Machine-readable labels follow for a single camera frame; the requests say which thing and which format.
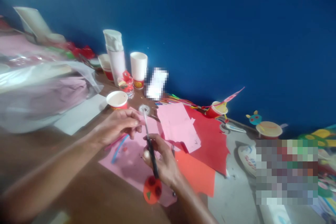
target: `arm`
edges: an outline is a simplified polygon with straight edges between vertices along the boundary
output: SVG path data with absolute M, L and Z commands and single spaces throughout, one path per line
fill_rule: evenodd
M 153 148 L 161 154 L 161 159 L 156 160 L 159 177 L 163 183 L 175 191 L 187 214 L 189 223 L 218 224 L 191 188 L 187 179 L 181 174 L 169 146 L 158 134 L 149 134 L 149 136 L 152 139 Z M 144 151 L 143 160 L 153 168 L 148 150 Z
M 123 133 L 128 133 L 133 139 L 135 132 L 141 131 L 139 121 L 138 115 L 132 110 L 114 111 L 87 136 L 20 179 L 2 197 L 5 220 L 21 223 L 35 217 L 67 187 L 102 147 Z

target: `orange paper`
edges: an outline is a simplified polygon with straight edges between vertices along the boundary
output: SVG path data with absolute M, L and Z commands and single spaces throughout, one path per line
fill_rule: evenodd
M 214 196 L 215 170 L 184 151 L 175 151 L 175 159 L 182 174 L 196 193 Z

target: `floor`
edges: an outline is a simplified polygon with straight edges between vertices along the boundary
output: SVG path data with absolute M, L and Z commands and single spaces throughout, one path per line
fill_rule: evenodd
M 255 204 L 256 179 L 245 172 L 238 157 L 237 147 L 255 144 L 256 132 L 239 124 L 247 133 L 231 131 L 226 144 L 230 151 L 227 157 L 227 170 L 230 178 L 216 172 L 215 195 L 208 197 L 208 207 L 219 223 L 263 224 L 259 206 Z M 286 206 L 292 224 L 323 224 L 325 221 L 310 206 Z

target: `left hand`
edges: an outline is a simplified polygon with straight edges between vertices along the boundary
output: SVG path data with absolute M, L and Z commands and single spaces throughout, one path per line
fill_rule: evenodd
M 140 118 L 132 109 L 115 110 L 93 131 L 94 138 L 103 146 L 113 143 L 123 133 L 134 139 L 136 132 L 141 133 Z

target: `pink paper scrap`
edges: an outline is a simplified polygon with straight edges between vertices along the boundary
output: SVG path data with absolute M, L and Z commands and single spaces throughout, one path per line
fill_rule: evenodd
M 201 147 L 201 141 L 183 103 L 159 106 L 158 118 L 161 121 L 164 137 L 174 142 L 184 142 L 189 153 Z

